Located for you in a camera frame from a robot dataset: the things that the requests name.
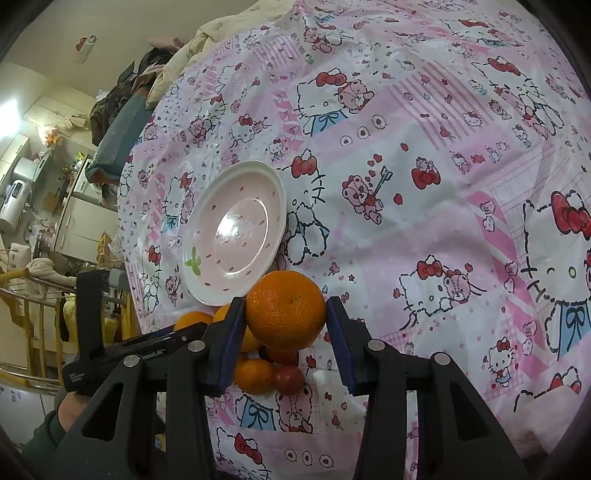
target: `pink plate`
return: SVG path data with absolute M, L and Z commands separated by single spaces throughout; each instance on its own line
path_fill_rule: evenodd
M 189 292 L 212 306 L 246 295 L 275 258 L 286 212 L 273 167 L 243 161 L 218 175 L 199 197 L 183 239 Z

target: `human hand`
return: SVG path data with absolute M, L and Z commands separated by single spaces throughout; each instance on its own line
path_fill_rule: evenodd
M 57 410 L 57 419 L 66 432 L 72 428 L 89 401 L 90 397 L 76 392 L 69 392 L 66 395 Z

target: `bedsheet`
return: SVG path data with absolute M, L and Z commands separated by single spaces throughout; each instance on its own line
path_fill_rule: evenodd
M 448 352 L 520 453 L 539 449 L 547 424 L 528 418 L 569 412 L 528 406 L 580 398 L 590 377 L 590 112 L 516 2 L 297 1 L 187 66 L 129 155 L 119 216 L 142 329 L 210 311 L 180 275 L 189 215 L 221 171 L 264 161 L 288 198 L 275 267 L 400 351 Z M 341 384 L 326 330 L 300 368 L 293 397 L 233 385 L 208 400 L 220 469 L 352 476 L 366 398 Z M 408 409 L 412 478 L 412 394 Z

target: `sleeve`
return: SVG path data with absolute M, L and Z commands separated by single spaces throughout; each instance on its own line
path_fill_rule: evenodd
M 33 433 L 33 438 L 22 448 L 22 457 L 36 479 L 43 480 L 47 465 L 66 432 L 57 419 L 57 411 L 51 411 Z

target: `plastic bag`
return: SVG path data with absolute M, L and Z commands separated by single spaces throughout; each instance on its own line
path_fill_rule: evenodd
M 109 244 L 109 250 L 111 252 L 111 261 L 125 261 L 125 256 L 123 255 L 123 245 L 119 235 L 115 235 L 113 237 L 113 240 L 111 240 Z
M 39 140 L 41 143 L 47 147 L 55 147 L 57 145 L 57 141 L 60 139 L 60 129 L 57 125 L 53 125 L 52 127 L 41 127 L 39 128 Z

